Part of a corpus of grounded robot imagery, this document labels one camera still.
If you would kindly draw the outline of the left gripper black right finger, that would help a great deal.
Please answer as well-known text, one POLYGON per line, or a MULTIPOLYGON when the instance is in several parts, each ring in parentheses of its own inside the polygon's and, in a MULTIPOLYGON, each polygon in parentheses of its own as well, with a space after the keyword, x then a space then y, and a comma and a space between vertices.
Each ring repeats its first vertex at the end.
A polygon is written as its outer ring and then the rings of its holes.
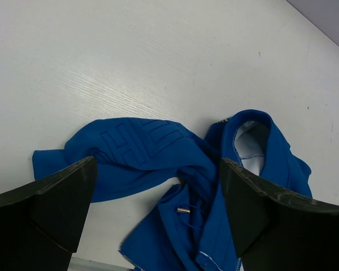
POLYGON ((220 182, 245 270, 339 270, 339 206, 260 178, 230 159, 220 182))

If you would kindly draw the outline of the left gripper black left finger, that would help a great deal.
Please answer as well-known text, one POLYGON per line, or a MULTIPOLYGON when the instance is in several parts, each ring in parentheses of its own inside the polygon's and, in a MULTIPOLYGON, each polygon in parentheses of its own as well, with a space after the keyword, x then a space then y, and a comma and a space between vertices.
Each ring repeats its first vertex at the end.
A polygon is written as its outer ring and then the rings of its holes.
POLYGON ((67 270, 96 180, 90 156, 0 194, 0 270, 67 270))

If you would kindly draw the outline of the blue zip jacket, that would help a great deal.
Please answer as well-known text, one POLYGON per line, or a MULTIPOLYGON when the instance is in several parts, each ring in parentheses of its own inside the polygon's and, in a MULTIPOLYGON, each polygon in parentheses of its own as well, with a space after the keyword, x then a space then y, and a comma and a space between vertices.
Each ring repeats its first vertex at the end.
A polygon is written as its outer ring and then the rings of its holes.
POLYGON ((253 174, 311 197, 310 167, 291 153, 270 115, 244 110, 199 138, 169 120, 96 120, 62 150, 35 151, 40 180, 87 157, 97 160, 92 201, 130 196, 170 178, 173 185, 126 237, 120 253, 135 270, 240 270, 219 181, 228 158, 253 174))

